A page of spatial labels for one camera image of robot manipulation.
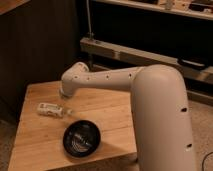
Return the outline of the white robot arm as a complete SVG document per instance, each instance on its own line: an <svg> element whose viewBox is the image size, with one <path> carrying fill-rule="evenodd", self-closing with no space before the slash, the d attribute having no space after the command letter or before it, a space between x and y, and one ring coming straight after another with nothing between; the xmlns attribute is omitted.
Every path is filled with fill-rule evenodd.
<svg viewBox="0 0 213 171"><path fill-rule="evenodd" d="M187 91L177 69L157 64L91 72L78 62L63 73L60 94L70 98L79 88L130 93L140 171L197 171Z"/></svg>

